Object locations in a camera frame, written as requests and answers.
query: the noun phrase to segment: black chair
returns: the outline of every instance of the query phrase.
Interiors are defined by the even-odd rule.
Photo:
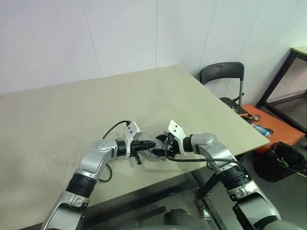
[[[239,96],[235,99],[228,97],[222,97],[220,100],[224,102],[228,107],[234,110],[237,114],[248,114],[242,106],[243,93],[243,80],[244,80],[244,65],[241,62],[223,62],[206,66],[200,72],[200,82],[205,85],[206,83],[220,78],[239,78],[240,79],[240,91]],[[252,123],[254,119],[244,118],[249,123]]]

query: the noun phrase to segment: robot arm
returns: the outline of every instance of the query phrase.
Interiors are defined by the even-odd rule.
[[[136,151],[148,149],[155,145],[151,141],[136,141],[142,134],[135,122],[131,122],[121,141],[100,139],[96,141],[82,158],[67,188],[56,201],[45,219],[41,230],[77,230],[83,225],[83,211],[89,204],[89,197],[100,178],[106,163],[117,156],[132,156],[135,153],[138,164],[140,159]]]
[[[182,128],[174,121],[171,121],[168,131],[172,138],[182,145],[182,148],[179,148],[184,152],[194,152],[207,159],[234,161],[209,161],[207,166],[223,183],[230,199],[237,202],[233,211],[243,229],[302,230],[281,219],[273,203],[251,179],[246,170],[235,163],[236,159],[233,154],[217,140],[214,134],[203,133],[186,137]]]

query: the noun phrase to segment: black wire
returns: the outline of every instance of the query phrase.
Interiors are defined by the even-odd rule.
[[[176,159],[176,158],[172,158],[167,153],[168,145],[169,145],[169,143],[166,143],[164,155],[170,161],[176,161],[176,162],[224,161],[224,162],[235,163],[235,164],[239,165],[247,173],[247,170],[245,169],[245,167],[240,162],[235,161],[235,160],[222,159],[222,158],[213,158],[213,159]]]
[[[126,123],[127,126],[128,126],[128,125],[131,123],[131,121],[120,121],[120,122],[116,123],[115,125],[113,125],[112,128],[110,128],[110,129],[106,132],[106,134],[104,134],[104,136],[103,136],[101,139],[106,138],[106,136],[107,136],[116,126],[118,126],[118,125],[121,124],[121,123]]]
[[[106,138],[106,136],[116,127],[116,126],[118,126],[118,125],[120,125],[121,123],[126,123],[126,125],[128,126],[130,123],[131,123],[131,121],[120,121],[120,122],[117,122],[115,125],[113,125],[107,132],[106,132],[106,134],[104,134],[104,136],[101,138],[101,139],[105,139]],[[109,176],[109,178],[107,179],[107,180],[102,180],[102,179],[98,179],[99,181],[101,181],[101,182],[104,182],[104,183],[106,183],[106,182],[109,182],[111,179],[112,179],[112,177],[113,177],[113,171],[112,171],[112,168],[111,168],[111,166],[108,164],[108,163],[106,163],[106,166],[107,166],[107,168],[109,169],[109,171],[110,171],[110,176]]]
[[[109,171],[110,171],[110,176],[109,176],[109,178],[107,179],[107,180],[102,180],[102,179],[98,179],[99,181],[101,181],[101,182],[109,182],[111,179],[112,179],[112,176],[113,176],[113,172],[112,172],[112,169],[111,169],[111,166],[107,163],[106,164],[106,166],[107,166],[107,168],[109,169]]]

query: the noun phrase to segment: chair backrest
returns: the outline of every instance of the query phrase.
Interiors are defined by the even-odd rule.
[[[244,65],[241,62],[223,62],[206,66],[200,72],[201,84],[220,78],[244,79]]]

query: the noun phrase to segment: table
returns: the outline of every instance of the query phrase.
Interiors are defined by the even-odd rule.
[[[2,228],[42,222],[87,149],[124,119],[137,122],[140,139],[174,119],[186,134],[214,133],[234,155],[269,142],[179,65],[9,93],[0,101]],[[121,139],[123,128],[108,137]],[[205,165],[142,161],[111,162],[113,179],[97,183],[90,205]]]
[[[274,91],[274,89],[277,87],[278,83],[282,80],[283,76],[286,74],[286,72],[289,70],[291,65],[293,64],[294,60],[296,58],[302,59],[307,62],[307,46],[300,46],[300,47],[292,47],[290,49],[290,53],[284,62],[283,66],[280,68],[278,73],[276,74],[275,78],[273,79],[272,83],[267,88],[264,95],[261,97],[259,102],[257,103],[256,107],[261,108],[264,106],[268,110],[270,110],[273,114],[281,118],[283,121],[285,121],[287,124],[291,125],[292,127],[298,129],[299,131],[305,133],[305,136],[307,136],[307,129],[304,128],[302,125],[300,125],[298,122],[290,118],[288,115],[283,113],[281,110],[277,109],[275,105],[284,103],[287,101],[291,101],[294,99],[298,99],[301,97],[306,97],[307,93],[302,93],[299,95],[283,98],[281,100],[277,100],[274,102],[267,102],[269,96]]]

